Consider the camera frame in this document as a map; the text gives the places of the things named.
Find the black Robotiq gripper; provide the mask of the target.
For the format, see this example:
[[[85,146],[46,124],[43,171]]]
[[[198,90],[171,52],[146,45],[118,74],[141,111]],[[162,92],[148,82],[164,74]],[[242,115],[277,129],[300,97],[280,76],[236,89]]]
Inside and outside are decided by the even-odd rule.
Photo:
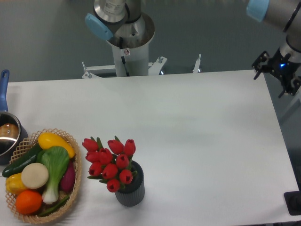
[[[284,94],[294,96],[301,86],[301,77],[296,77],[298,70],[298,52],[292,49],[279,48],[274,56],[269,60],[267,51],[263,51],[253,62],[252,68],[255,71],[254,80],[256,80],[261,73],[269,73],[270,66],[272,66],[272,74],[280,80],[283,91],[278,95],[281,98]]]

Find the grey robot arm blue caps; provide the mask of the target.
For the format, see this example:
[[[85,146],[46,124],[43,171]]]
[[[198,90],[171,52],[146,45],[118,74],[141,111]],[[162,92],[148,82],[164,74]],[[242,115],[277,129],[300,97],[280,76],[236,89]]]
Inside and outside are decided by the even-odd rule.
[[[283,93],[295,95],[301,79],[301,3],[298,0],[251,0],[246,13],[258,22],[279,28],[285,43],[273,56],[262,52],[253,62],[256,75],[269,73],[281,83]],[[153,20],[141,10],[139,0],[96,0],[85,23],[98,38],[112,47],[116,75],[158,74],[162,64],[149,64],[149,43],[154,37]]]

